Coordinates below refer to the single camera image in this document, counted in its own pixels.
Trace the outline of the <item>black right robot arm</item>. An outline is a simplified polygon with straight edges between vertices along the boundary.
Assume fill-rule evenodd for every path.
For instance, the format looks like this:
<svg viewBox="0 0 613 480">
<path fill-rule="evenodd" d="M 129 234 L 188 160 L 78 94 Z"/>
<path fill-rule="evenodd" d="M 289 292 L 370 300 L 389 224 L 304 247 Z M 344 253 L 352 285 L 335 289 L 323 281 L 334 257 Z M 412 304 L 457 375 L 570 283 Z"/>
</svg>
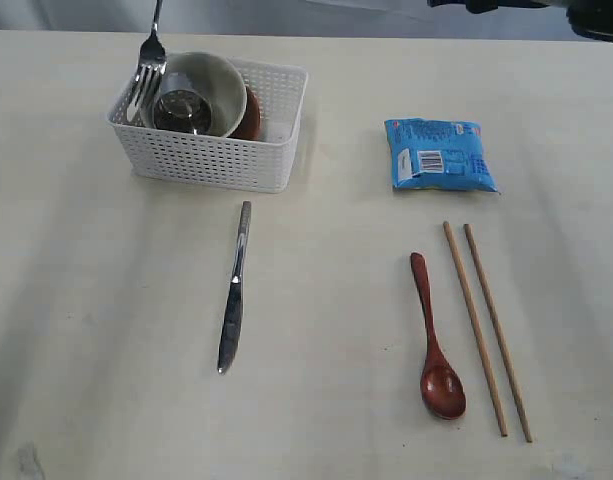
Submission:
<svg viewBox="0 0 613 480">
<path fill-rule="evenodd" d="M 428 0 L 430 8 L 459 5 L 470 14 L 480 15 L 500 8 L 564 10 L 571 30 L 578 36 L 613 43 L 613 0 Z"/>
</svg>

